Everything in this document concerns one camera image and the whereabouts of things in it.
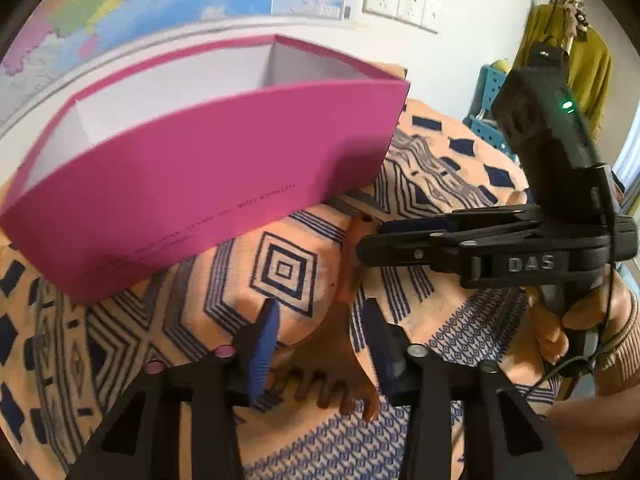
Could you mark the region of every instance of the pink box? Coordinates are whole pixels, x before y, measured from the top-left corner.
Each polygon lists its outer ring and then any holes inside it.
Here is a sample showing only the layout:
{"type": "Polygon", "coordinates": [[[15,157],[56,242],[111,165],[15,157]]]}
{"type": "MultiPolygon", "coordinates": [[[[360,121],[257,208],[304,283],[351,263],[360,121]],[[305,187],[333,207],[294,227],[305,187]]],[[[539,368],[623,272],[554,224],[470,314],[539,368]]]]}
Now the pink box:
{"type": "Polygon", "coordinates": [[[154,57],[66,102],[18,170],[0,226],[73,300],[103,300],[371,184],[408,86],[283,36],[154,57]]]}

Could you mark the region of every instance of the white wall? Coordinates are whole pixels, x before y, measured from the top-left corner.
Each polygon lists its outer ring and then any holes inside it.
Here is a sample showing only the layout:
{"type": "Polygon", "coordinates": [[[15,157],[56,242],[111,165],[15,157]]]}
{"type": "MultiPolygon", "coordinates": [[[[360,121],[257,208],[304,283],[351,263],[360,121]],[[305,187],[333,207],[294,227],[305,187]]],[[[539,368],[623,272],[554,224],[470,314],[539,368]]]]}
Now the white wall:
{"type": "Polygon", "coordinates": [[[411,97],[462,119],[480,67],[503,57],[513,61],[532,0],[439,1],[444,16],[439,34],[370,14],[358,20],[374,32],[376,44],[366,52],[370,59],[407,67],[411,97]]]}
{"type": "Polygon", "coordinates": [[[363,59],[401,64],[409,71],[411,97],[462,119],[468,113],[480,67],[503,57],[513,60],[532,0],[439,1],[443,3],[439,34],[353,9],[346,23],[272,16],[197,23],[119,47],[67,73],[18,112],[21,116],[30,110],[24,118],[5,125],[4,137],[0,130],[0,183],[15,171],[46,121],[73,92],[159,52],[233,36],[280,32],[363,59]]]}
{"type": "Polygon", "coordinates": [[[598,137],[603,160],[613,165],[622,150],[640,100],[640,56],[602,0],[584,0],[587,20],[611,54],[609,93],[598,137]]]}

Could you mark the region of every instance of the mustard yellow jacket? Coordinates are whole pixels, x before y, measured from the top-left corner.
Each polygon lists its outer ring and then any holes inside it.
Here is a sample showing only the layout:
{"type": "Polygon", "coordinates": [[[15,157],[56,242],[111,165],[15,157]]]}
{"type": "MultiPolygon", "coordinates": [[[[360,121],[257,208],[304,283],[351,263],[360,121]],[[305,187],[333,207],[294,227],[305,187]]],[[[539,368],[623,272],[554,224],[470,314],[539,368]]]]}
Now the mustard yellow jacket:
{"type": "MultiPolygon", "coordinates": [[[[531,11],[514,66],[524,65],[531,44],[535,41],[544,41],[548,36],[552,36],[547,43],[554,46],[560,45],[566,26],[561,4],[556,8],[547,33],[544,32],[552,9],[552,5],[540,5],[531,11]]],[[[611,56],[607,45],[590,27],[587,31],[587,41],[580,41],[578,38],[574,40],[569,55],[569,88],[580,104],[582,113],[589,120],[593,139],[596,137],[596,129],[602,119],[610,74],[611,56]]]]}

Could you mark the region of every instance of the world map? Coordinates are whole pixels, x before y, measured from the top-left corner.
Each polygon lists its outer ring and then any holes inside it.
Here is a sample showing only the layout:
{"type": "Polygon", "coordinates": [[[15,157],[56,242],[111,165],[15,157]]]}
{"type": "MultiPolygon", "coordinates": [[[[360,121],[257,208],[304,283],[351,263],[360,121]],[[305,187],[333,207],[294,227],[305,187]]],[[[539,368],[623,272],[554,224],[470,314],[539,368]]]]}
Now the world map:
{"type": "Polygon", "coordinates": [[[344,0],[43,0],[0,64],[0,126],[69,70],[147,34],[250,14],[339,19],[344,0]]]}

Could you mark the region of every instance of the screw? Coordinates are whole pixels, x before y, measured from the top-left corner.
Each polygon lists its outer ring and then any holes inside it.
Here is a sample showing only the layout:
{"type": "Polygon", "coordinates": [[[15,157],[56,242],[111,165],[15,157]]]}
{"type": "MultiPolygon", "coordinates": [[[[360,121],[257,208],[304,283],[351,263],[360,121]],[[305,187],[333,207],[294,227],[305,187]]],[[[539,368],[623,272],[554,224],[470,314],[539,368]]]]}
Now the screw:
{"type": "Polygon", "coordinates": [[[429,349],[425,345],[413,344],[408,346],[406,352],[411,357],[425,357],[429,353],[429,349]]]}
{"type": "Polygon", "coordinates": [[[149,375],[158,375],[164,372],[165,368],[166,364],[164,364],[162,361],[149,361],[145,365],[145,372],[149,375]]]}
{"type": "Polygon", "coordinates": [[[236,349],[231,345],[222,345],[216,348],[213,353],[219,359],[227,359],[236,355],[236,349]]]}
{"type": "Polygon", "coordinates": [[[478,363],[478,368],[487,374],[495,374],[500,369],[497,362],[489,359],[483,359],[480,361],[478,363]]]}

